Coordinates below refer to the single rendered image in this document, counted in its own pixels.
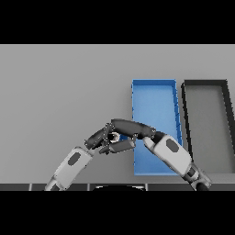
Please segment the right robot hand dark grey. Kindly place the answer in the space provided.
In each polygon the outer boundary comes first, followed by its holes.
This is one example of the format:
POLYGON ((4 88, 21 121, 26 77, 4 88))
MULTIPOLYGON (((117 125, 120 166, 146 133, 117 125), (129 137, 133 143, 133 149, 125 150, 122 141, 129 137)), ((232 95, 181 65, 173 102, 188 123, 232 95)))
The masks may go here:
POLYGON ((142 140, 145 137, 153 138, 155 133, 156 129, 146 124, 114 118, 106 125, 104 137, 102 138, 103 148, 99 153, 109 154, 132 150, 136 147, 136 140, 142 140), (112 143, 108 139, 108 135, 112 132, 129 137, 129 140, 118 140, 117 142, 112 143))

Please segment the left robot hand dark grey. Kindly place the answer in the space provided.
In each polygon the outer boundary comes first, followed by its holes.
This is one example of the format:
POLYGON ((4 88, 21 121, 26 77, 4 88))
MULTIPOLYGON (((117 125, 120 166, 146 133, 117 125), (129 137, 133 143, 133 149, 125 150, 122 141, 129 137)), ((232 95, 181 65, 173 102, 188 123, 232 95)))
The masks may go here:
POLYGON ((106 125, 98 130, 95 134, 84 141, 84 146, 88 150, 94 150, 102 145, 103 142, 109 142, 108 135, 112 132, 112 125, 106 123, 106 125))

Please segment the blue pipe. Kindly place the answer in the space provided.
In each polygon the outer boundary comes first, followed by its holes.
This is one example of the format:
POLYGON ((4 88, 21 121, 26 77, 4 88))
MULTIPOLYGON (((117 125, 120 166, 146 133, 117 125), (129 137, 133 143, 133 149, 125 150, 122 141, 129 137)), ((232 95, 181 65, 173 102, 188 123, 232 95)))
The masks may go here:
POLYGON ((119 142, 119 141, 123 141, 123 140, 127 140, 128 137, 122 134, 119 134, 117 132, 111 132, 107 135, 108 140, 111 143, 115 143, 115 142, 119 142))

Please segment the blue bin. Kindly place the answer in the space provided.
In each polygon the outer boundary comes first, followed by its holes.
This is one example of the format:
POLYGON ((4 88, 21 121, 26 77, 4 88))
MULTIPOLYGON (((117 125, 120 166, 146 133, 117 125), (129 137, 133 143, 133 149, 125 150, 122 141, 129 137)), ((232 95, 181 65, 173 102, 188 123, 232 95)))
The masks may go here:
MULTIPOLYGON (((183 144, 178 93, 174 79, 133 79, 132 119, 167 133, 183 144)), ((150 153, 141 140, 134 149, 137 176, 175 175, 165 163, 150 153)))

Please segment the dark grey bin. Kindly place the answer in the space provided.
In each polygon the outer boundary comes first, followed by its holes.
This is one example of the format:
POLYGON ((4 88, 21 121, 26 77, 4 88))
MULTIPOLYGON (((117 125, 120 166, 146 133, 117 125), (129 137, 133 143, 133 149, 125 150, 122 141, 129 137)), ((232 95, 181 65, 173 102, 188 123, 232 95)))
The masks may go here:
POLYGON ((181 85, 188 150, 206 173, 235 173, 235 119, 228 81, 181 85))

